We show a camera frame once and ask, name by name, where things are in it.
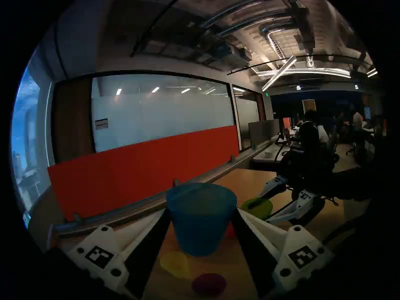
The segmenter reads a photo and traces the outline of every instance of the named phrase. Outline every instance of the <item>orange wall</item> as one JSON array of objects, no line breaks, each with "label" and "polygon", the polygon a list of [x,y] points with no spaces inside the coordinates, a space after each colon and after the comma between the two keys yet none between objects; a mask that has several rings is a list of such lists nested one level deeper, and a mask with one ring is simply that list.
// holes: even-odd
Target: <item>orange wall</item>
[{"label": "orange wall", "polygon": [[291,118],[289,117],[284,117],[283,118],[283,124],[285,128],[290,128],[291,126]]},{"label": "orange wall", "polygon": [[181,183],[239,155],[235,125],[89,154],[48,168],[67,220],[102,214]]}]

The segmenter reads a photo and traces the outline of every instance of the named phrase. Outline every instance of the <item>wooden table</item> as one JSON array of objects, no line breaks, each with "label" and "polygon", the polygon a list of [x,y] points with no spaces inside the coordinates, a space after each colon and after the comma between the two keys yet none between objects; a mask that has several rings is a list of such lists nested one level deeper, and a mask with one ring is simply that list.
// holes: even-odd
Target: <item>wooden table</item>
[{"label": "wooden table", "polygon": [[[276,175],[275,172],[235,169],[214,183],[233,191],[237,196],[237,205],[240,207],[248,199],[256,197],[263,189],[265,183],[273,179]],[[272,213],[274,213],[292,201],[292,192],[286,190],[272,197],[270,201],[273,205]],[[336,202],[339,206],[335,206],[330,201],[325,201],[324,208],[305,226],[319,240],[323,240],[332,230],[345,222],[343,201],[336,198]],[[287,230],[292,225],[288,221],[285,221],[279,223],[277,226]]]},{"label": "wooden table", "polygon": [[[237,197],[237,205],[240,207],[248,199],[256,197],[265,183],[275,176],[275,172],[234,169],[216,180],[214,184],[233,191]],[[274,196],[271,198],[272,212],[291,200],[289,190]],[[316,238],[323,239],[344,222],[343,203],[341,200],[337,202],[340,206],[334,206],[326,201],[323,210],[305,227]],[[291,227],[291,224],[282,222],[278,226],[287,229]],[[226,280],[226,288],[218,297],[219,300],[258,299],[246,259],[231,224],[216,252],[205,257],[194,257],[181,250],[171,223],[154,262],[143,299],[203,299],[193,291],[192,283],[195,278],[207,273],[218,274]]]}]

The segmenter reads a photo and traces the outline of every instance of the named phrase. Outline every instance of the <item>frosted glass wall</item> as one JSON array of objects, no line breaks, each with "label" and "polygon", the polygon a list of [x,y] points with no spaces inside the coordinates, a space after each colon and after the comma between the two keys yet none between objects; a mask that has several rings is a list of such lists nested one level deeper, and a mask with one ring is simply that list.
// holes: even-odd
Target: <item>frosted glass wall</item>
[{"label": "frosted glass wall", "polygon": [[246,150],[251,146],[249,123],[260,121],[257,96],[261,97],[261,95],[237,86],[233,87],[233,91],[239,118],[241,148]]},{"label": "frosted glass wall", "polygon": [[234,125],[227,86],[206,80],[150,74],[97,77],[91,98],[97,152]]}]

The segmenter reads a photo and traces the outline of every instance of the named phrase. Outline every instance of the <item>computer monitor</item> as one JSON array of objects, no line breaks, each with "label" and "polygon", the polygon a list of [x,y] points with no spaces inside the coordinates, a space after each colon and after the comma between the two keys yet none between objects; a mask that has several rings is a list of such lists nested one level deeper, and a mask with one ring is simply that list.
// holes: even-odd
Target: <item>computer monitor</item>
[{"label": "computer monitor", "polygon": [[364,118],[366,120],[371,120],[371,107],[369,106],[364,107]]}]

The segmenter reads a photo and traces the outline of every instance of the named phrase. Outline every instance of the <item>plastic cup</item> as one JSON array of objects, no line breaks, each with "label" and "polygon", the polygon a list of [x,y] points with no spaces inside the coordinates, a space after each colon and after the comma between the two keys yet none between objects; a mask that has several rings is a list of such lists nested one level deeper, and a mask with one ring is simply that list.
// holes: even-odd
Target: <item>plastic cup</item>
[{"label": "plastic cup", "polygon": [[202,257],[215,252],[236,209],[236,195],[210,183],[188,183],[170,189],[166,204],[180,248]]}]

